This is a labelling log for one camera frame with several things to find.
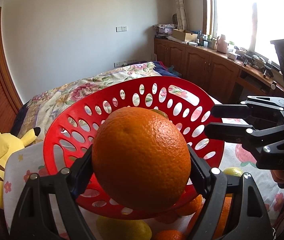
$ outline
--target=red plastic basket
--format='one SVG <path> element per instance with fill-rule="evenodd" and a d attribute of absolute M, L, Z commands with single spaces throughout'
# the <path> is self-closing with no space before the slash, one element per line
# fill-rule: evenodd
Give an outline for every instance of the red plastic basket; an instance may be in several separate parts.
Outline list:
<path fill-rule="evenodd" d="M 195 106 L 193 104 L 196 103 L 189 103 L 181 95 L 172 94 L 173 86 L 192 93 L 198 98 L 195 100 L 196 103 L 199 103 Z M 137 101 L 133 101 L 133 95 L 135 99 L 139 98 L 138 107 L 158 108 L 165 112 L 169 120 L 180 129 L 186 142 L 195 149 L 199 157 L 206 158 L 211 167 L 220 165 L 224 142 L 208 140 L 203 132 L 205 124 L 222 122 L 220 118 L 210 115 L 210 109 L 214 105 L 212 99 L 201 88 L 186 80 L 156 76 L 133 79 L 107 87 L 81 99 L 61 113 L 50 126 L 44 141 L 44 161 L 49 174 L 54 175 L 58 172 L 54 156 L 55 145 L 63 149 L 65 166 L 71 167 L 74 158 L 82 157 L 92 144 L 98 126 L 107 119 L 111 111 L 121 107 L 137 106 Z M 90 129 L 84 130 L 79 122 L 85 123 Z M 70 143 L 74 151 L 61 145 L 61 140 Z M 188 183 L 181 198 L 167 211 L 183 206 L 197 195 L 192 183 Z M 78 197 L 77 203 L 88 211 L 115 219 L 136 220 L 161 215 L 135 211 L 119 205 L 105 193 L 94 175 L 85 193 Z"/>

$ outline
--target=bed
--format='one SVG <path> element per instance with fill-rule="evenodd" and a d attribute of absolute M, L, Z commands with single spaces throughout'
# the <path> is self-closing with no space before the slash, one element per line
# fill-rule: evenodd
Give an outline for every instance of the bed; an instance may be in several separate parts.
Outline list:
<path fill-rule="evenodd" d="M 16 203 L 29 175 L 33 172 L 37 172 L 41 176 L 48 174 L 43 161 L 42 148 L 43 140 L 53 120 L 76 101 L 105 87 L 130 79 L 161 75 L 170 76 L 172 74 L 167 72 L 159 62 L 142 62 L 127 67 L 121 67 L 91 78 L 65 84 L 34 96 L 34 98 L 20 110 L 13 127 L 13 130 L 15 130 L 19 138 L 29 129 L 36 126 L 41 127 L 42 131 L 38 139 L 34 142 L 35 145 L 12 154 L 6 165 L 3 196 L 4 212 L 9 231 Z M 168 92 L 174 93 L 189 102 L 196 100 L 191 93 L 180 88 L 174 87 Z M 246 124 L 245 121 L 241 119 L 223 119 L 223 122 Z M 255 164 L 256 161 L 253 156 L 244 150 L 240 144 L 226 143 L 219 168 L 224 170 L 227 167 L 240 167 L 243 171 L 253 175 L 268 210 L 271 223 L 274 224 L 284 203 L 284 190 L 278 188 L 269 171 L 259 170 L 256 168 Z M 61 236 L 67 238 L 56 202 L 54 199 L 52 202 L 58 231 Z M 95 227 L 97 215 L 83 209 L 81 209 L 81 211 L 96 238 L 101 239 Z M 182 217 L 171 225 L 161 224 L 154 219 L 146 221 L 151 226 L 153 233 L 166 229 L 177 229 L 183 232 L 190 218 L 191 216 Z"/>

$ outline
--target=person's hand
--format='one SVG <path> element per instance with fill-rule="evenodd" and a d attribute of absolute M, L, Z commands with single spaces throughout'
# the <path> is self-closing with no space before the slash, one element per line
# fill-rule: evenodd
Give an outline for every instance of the person's hand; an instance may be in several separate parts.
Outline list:
<path fill-rule="evenodd" d="M 271 171 L 272 178 L 275 182 L 284 183 L 284 171 Z"/>

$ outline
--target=blue cloth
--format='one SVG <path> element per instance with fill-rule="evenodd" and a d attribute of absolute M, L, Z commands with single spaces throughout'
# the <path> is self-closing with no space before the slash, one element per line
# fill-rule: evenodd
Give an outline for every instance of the blue cloth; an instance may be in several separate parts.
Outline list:
<path fill-rule="evenodd" d="M 167 76 L 167 77 L 178 77 L 174 74 L 168 72 L 158 61 L 153 61 L 153 64 L 155 65 L 154 70 L 159 73 L 161 76 Z"/>

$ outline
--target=stacked items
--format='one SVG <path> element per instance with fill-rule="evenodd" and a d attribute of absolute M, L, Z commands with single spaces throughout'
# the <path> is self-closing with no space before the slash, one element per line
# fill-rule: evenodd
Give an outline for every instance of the stacked items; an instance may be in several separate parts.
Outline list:
<path fill-rule="evenodd" d="M 176 29 L 176 24 L 157 24 L 153 25 L 153 29 L 156 30 L 156 38 L 166 39 L 167 36 L 172 35 L 172 30 Z"/>

